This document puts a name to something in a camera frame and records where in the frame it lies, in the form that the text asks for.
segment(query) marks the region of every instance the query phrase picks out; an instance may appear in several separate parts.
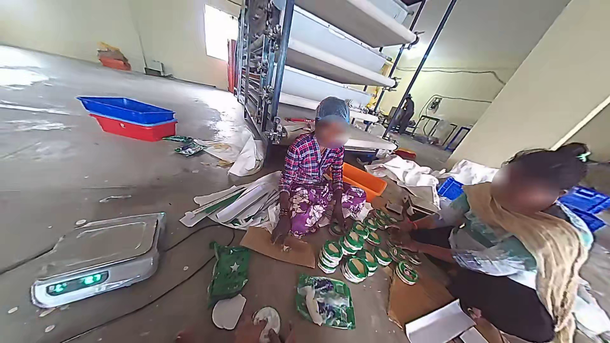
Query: hair clip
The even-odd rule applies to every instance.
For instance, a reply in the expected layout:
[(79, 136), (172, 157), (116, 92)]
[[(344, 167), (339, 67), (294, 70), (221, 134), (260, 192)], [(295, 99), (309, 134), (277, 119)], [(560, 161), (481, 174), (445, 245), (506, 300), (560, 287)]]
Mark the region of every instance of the hair clip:
[(584, 153), (584, 154), (580, 154), (580, 155), (578, 155), (576, 158), (577, 158), (577, 159), (579, 159), (579, 160), (581, 160), (581, 161), (583, 161), (583, 162), (587, 162), (587, 156), (588, 156), (588, 155), (591, 155), (591, 152), (590, 152), (590, 151), (588, 151), (588, 152), (586, 152), (586, 153)]

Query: green digital display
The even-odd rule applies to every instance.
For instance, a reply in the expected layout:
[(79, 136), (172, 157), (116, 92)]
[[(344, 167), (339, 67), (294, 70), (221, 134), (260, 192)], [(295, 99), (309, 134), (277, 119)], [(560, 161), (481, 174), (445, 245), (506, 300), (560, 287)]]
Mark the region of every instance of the green digital display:
[(69, 292), (78, 291), (79, 289), (101, 284), (102, 282), (108, 280), (108, 276), (108, 272), (101, 272), (83, 276), (78, 279), (64, 281), (62, 283), (52, 284), (46, 287), (46, 293), (48, 295), (62, 295)]

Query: digital weighing scale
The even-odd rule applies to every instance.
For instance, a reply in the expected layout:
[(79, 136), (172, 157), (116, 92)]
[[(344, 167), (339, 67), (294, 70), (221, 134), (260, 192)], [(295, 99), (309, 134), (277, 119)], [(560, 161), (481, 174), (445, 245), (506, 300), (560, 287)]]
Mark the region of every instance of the digital weighing scale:
[(91, 222), (59, 239), (45, 255), (30, 290), (42, 308), (72, 303), (149, 278), (157, 270), (157, 243), (165, 213)]

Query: plaid shirt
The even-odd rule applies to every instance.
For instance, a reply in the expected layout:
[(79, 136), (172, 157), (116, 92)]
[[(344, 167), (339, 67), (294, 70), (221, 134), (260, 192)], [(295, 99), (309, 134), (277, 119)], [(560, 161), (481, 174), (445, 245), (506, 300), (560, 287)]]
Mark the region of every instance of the plaid shirt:
[(284, 171), (279, 180), (279, 191), (290, 193), (292, 185), (322, 182), (323, 173), (331, 168), (332, 189), (343, 190), (343, 147), (326, 149), (320, 154), (318, 140), (313, 133), (300, 135), (288, 148)]

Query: beige scarf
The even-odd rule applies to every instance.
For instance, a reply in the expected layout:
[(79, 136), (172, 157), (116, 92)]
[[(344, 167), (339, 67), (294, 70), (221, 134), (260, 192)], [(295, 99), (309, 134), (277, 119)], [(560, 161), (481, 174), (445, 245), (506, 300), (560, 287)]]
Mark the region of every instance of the beige scarf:
[(470, 209), (484, 223), (512, 233), (535, 257), (536, 291), (556, 322), (553, 342), (572, 342), (578, 272), (587, 259), (578, 231), (550, 214), (523, 215), (503, 209), (491, 196), (490, 182), (464, 186), (464, 192)]

